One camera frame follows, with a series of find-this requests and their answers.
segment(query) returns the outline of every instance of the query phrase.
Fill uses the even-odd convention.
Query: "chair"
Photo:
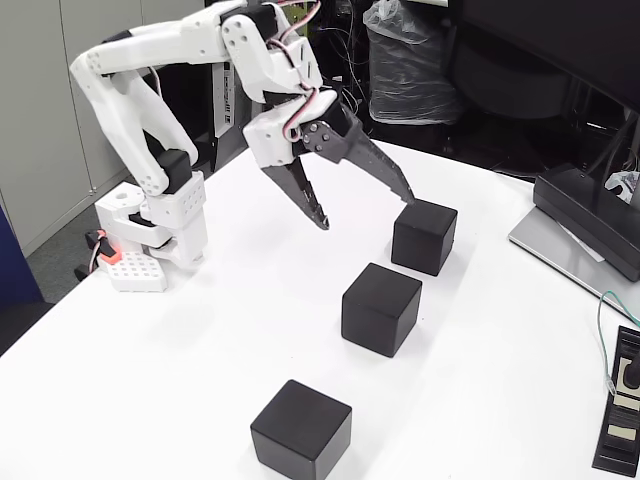
[[[443,67],[470,103],[512,119],[570,115],[579,84],[533,54],[464,23],[449,31]]]
[[[42,293],[0,209],[0,356],[53,305]]]

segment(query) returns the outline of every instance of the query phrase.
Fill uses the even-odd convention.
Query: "robotic arm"
[[[143,255],[146,248],[151,257],[188,267],[207,243],[203,178],[191,172],[198,152],[137,71],[155,65],[232,62],[249,98],[272,107],[244,129],[258,165],[318,227],[328,229],[329,222],[299,159],[307,151],[335,163],[347,159],[414,201],[400,169],[362,132],[336,92],[322,86],[309,41],[295,27],[276,3],[247,7],[245,0],[227,0],[181,21],[122,32],[71,65],[139,185],[123,184],[96,203],[101,226],[119,251]],[[144,132],[165,149],[157,160]]]

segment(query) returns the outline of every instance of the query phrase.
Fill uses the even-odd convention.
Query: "tabletop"
[[[390,263],[404,204],[375,179],[303,157],[324,232],[245,152],[206,182],[197,271],[167,267],[163,294],[118,293],[97,272],[0,357],[0,478],[282,478],[257,461],[249,425],[289,379],[353,407],[331,480],[478,478],[492,465],[491,478],[540,478],[559,438],[575,471],[604,475],[590,469],[606,399],[595,299],[507,240],[532,186],[379,145],[416,197],[459,211],[438,277]],[[393,359],[340,335],[342,294],[369,262],[424,283]],[[624,320],[604,318],[613,348]],[[567,418],[564,387],[584,395]]]

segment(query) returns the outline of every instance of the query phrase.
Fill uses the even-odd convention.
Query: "black box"
[[[396,265],[438,276],[453,247],[458,212],[417,200],[396,220],[391,261]]]
[[[342,297],[342,338],[393,357],[418,319],[422,282],[370,263]]]
[[[289,380],[251,436],[260,463],[293,480],[324,480],[351,443],[351,407]]]

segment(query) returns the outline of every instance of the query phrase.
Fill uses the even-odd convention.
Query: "plastic bag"
[[[604,188],[607,190],[613,190],[616,187],[622,187],[622,192],[618,195],[620,200],[627,203],[631,203],[631,197],[638,185],[638,172],[618,172],[609,177],[607,183],[604,184]]]
[[[370,40],[371,118],[382,123],[455,123],[463,112],[440,71],[443,35],[400,0],[378,0],[364,13]]]

